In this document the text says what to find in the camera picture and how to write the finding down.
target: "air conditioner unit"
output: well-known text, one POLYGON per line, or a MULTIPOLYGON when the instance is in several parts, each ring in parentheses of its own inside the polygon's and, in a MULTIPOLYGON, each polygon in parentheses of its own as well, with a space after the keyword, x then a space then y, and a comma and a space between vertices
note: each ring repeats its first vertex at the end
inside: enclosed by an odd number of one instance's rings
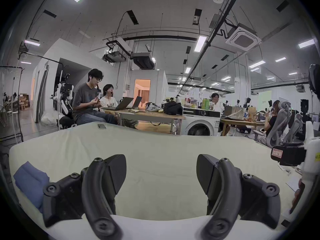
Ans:
POLYGON ((306 90, 304 89, 303 85, 297 85, 296 89, 297 89, 297 92, 299 92, 299 93, 305 93, 306 92, 306 90))
POLYGON ((226 44, 247 51, 259 42, 261 42, 261 39, 257 37, 257 33, 254 30, 239 23, 228 32, 226 44))
POLYGON ((256 90, 251 91, 251 95, 258 95, 259 93, 256 90))

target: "jeans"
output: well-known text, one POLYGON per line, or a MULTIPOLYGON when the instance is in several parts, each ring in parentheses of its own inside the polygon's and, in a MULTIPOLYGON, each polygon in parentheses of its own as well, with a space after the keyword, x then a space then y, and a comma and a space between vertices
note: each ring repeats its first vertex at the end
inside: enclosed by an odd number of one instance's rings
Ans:
POLYGON ((90 113, 82 114, 76 120, 77 125, 83 125, 90 122, 103 122, 103 123, 109 123, 113 125, 117 124, 117 121, 114 115, 106 114, 96 110, 93 110, 90 113))

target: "office chair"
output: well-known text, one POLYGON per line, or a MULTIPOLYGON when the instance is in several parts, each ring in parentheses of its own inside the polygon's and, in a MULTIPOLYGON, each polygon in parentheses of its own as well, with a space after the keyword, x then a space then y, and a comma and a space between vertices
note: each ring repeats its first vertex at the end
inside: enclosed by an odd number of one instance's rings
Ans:
MULTIPOLYGON (((272 127, 268 137, 266 138, 266 145, 270 148, 277 146, 281 142, 281 136, 283 131, 288 125, 289 119, 291 117, 291 112, 289 110, 291 103, 288 101, 282 101, 279 103, 280 111, 278 112, 277 119, 272 127)), ((257 141, 258 135, 263 135, 264 133, 254 130, 255 134, 254 140, 257 141)))
POLYGON ((284 137, 283 142, 293 142, 296 139, 296 133, 301 129, 302 127, 302 115, 296 114, 296 117, 292 123, 292 126, 287 133, 287 135, 284 137))

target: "laptop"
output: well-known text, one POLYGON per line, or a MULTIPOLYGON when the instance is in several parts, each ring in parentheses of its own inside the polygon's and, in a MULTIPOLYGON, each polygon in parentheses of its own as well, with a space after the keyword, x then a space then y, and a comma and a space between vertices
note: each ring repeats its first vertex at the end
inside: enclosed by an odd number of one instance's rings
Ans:
POLYGON ((116 107, 102 107, 103 110, 123 110, 125 109, 130 102, 132 102, 133 98, 124 97, 123 100, 116 107))
POLYGON ((127 106, 126 108, 129 109, 129 110, 130 110, 130 109, 136 109, 136 108, 138 108, 141 100, 142 100, 142 97, 137 96, 137 97, 136 97, 136 100, 134 101, 133 106, 127 106))

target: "black bag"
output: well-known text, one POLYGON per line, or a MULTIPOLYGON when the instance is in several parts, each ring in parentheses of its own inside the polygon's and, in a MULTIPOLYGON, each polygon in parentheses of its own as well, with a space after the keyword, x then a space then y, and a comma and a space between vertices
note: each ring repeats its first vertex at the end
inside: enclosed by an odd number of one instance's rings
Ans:
POLYGON ((163 109, 163 111, 167 115, 182 115, 182 106, 180 103, 176 103, 175 101, 170 101, 167 103, 163 109))

